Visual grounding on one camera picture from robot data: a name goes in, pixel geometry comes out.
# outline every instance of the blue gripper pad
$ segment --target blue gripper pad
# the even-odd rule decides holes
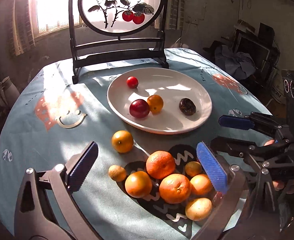
[[[249,119],[228,115],[221,116],[218,122],[220,126],[241,130],[249,130],[255,127],[255,125]]]
[[[206,171],[211,183],[216,191],[223,194],[227,193],[227,174],[216,160],[212,152],[208,149],[205,143],[200,142],[196,148],[197,159],[200,161],[202,167]]]
[[[73,170],[69,173],[68,185],[70,186],[69,190],[71,192],[76,192],[80,189],[97,157],[98,145],[92,142]]]

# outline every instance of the orange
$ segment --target orange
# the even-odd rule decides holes
[[[163,179],[176,168],[174,157],[169,152],[157,151],[146,161],[146,170],[155,179]]]
[[[195,195],[204,195],[213,189],[210,179],[205,174],[199,174],[190,180],[191,192]]]
[[[185,166],[187,175],[194,177],[202,172],[203,168],[199,162],[188,162]]]
[[[151,179],[144,171],[134,172],[126,179],[125,189],[127,193],[134,198],[145,197],[151,192]]]
[[[112,180],[116,182],[121,182],[126,178],[127,173],[123,167],[118,165],[112,165],[108,169],[108,175],[109,177],[111,177]]]
[[[159,113],[164,106],[164,101],[159,95],[152,95],[148,97],[147,103],[149,105],[150,111],[153,114]]]
[[[133,136],[127,131],[118,131],[111,138],[111,145],[119,153],[129,152],[134,145]]]
[[[159,194],[169,204],[178,204],[186,200],[191,193],[189,179],[181,174],[171,174],[159,185]]]
[[[193,221],[200,221],[208,217],[213,205],[208,198],[196,198],[189,201],[185,208],[186,216]]]

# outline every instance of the black wooden frame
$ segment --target black wooden frame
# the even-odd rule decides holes
[[[69,13],[69,34],[70,34],[70,48],[73,58],[73,84],[77,84],[79,79],[79,73],[82,67],[105,63],[119,60],[130,60],[130,59],[140,59],[140,58],[153,58],[156,60],[163,68],[169,68],[166,61],[166,56],[164,52],[165,47],[165,23],[167,15],[167,4],[168,0],[160,0],[160,5],[154,16],[143,26],[124,33],[108,33],[95,28],[84,16],[83,9],[81,7],[81,1],[78,0],[78,10],[84,23],[91,28],[93,31],[106,35],[106,36],[116,36],[117,39],[97,41],[87,44],[76,45],[75,37],[75,27],[74,27],[74,17],[73,17],[73,0],[68,0],[68,13]],[[156,38],[121,38],[122,36],[131,35],[138,33],[145,28],[147,28],[159,15],[162,14],[160,28],[157,33]],[[78,56],[78,51],[82,49],[94,48],[99,46],[114,45],[114,44],[124,44],[124,43],[137,43],[137,42],[153,42],[156,43],[154,49],[127,49],[127,50],[116,50],[110,52],[95,53],[87,56],[86,58],[80,59]]]

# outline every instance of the white plate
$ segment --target white plate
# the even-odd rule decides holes
[[[127,78],[134,76],[139,80],[137,89],[130,89]],[[142,119],[129,114],[129,106],[136,99],[160,95],[164,107],[159,114],[149,113]],[[183,98],[191,99],[196,105],[196,113],[185,116],[179,110]],[[117,77],[107,90],[107,100],[111,109],[126,123],[157,134],[185,133],[201,126],[210,116],[212,102],[204,87],[191,77],[164,68],[139,68]]]

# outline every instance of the table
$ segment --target table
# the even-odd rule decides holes
[[[72,84],[72,60],[45,66],[22,92],[8,115],[0,136],[0,220],[13,233],[17,193],[27,168],[48,170],[80,153],[89,141],[97,142],[99,156],[80,191],[73,194],[76,203],[104,239],[190,239],[203,223],[195,223],[176,212],[181,206],[157,206],[156,195],[149,196],[149,207],[139,205],[125,195],[108,177],[109,166],[122,167],[143,162],[146,153],[168,151],[175,145],[195,148],[200,141],[210,142],[217,135],[250,140],[258,145],[269,138],[255,131],[222,128],[223,114],[244,116],[251,111],[269,111],[242,85],[217,66],[189,49],[166,49],[170,69],[180,71],[201,83],[213,102],[211,116],[200,128],[181,135],[156,135],[133,128],[121,121],[110,109],[106,93],[118,75],[140,67],[160,67],[152,59],[104,63],[84,67],[79,83]],[[114,132],[128,130],[135,147],[120,155],[111,146]],[[192,160],[188,151],[176,152],[180,162]],[[247,169],[239,158],[223,154],[232,164]],[[58,222],[68,228],[49,192]],[[240,199],[226,228],[235,225],[245,200]],[[163,219],[147,209],[153,207]]]

